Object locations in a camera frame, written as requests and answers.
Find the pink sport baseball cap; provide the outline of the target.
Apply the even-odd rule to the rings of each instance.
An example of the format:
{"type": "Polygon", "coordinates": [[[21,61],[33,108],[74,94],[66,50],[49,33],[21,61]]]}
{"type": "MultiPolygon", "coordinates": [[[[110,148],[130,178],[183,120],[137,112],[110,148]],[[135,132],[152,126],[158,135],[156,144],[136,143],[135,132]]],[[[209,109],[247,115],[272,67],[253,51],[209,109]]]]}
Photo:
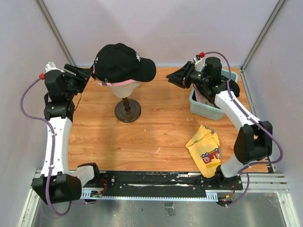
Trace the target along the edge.
{"type": "Polygon", "coordinates": [[[124,85],[128,85],[128,84],[131,84],[131,83],[134,83],[135,80],[126,80],[126,81],[123,81],[123,82],[117,82],[117,83],[109,83],[109,82],[105,82],[105,81],[102,81],[102,80],[99,80],[97,79],[97,77],[95,76],[95,66],[92,65],[91,66],[91,69],[92,69],[92,77],[94,79],[94,82],[99,85],[99,86],[108,86],[108,87],[118,87],[118,86],[124,86],[124,85]]]}

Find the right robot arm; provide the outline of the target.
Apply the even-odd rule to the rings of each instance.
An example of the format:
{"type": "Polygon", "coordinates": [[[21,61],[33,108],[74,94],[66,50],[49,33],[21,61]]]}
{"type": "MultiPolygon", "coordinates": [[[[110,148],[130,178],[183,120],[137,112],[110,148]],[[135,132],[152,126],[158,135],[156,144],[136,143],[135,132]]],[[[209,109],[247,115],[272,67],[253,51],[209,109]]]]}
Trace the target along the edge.
{"type": "Polygon", "coordinates": [[[259,164],[271,156],[273,146],[272,124],[261,121],[238,100],[240,87],[231,76],[232,71],[223,70],[217,57],[206,58],[201,69],[196,62],[188,61],[166,76],[169,83],[180,88],[196,86],[202,97],[224,111],[237,130],[234,154],[218,166],[214,174],[214,183],[219,189],[226,189],[249,165],[259,164]]]}

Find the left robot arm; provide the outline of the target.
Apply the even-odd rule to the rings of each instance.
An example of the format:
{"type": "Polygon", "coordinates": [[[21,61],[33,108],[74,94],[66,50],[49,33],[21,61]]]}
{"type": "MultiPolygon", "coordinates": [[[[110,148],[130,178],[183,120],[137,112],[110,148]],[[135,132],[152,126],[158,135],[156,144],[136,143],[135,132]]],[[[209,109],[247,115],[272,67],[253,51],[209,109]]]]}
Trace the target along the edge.
{"type": "Polygon", "coordinates": [[[78,200],[85,185],[101,183],[96,163],[81,164],[75,172],[68,167],[68,140],[76,109],[73,98],[84,91],[92,74],[93,69],[65,64],[61,70],[48,62],[40,75],[47,89],[42,119],[47,125],[47,145],[40,177],[33,179],[32,188],[46,204],[78,200]]]}

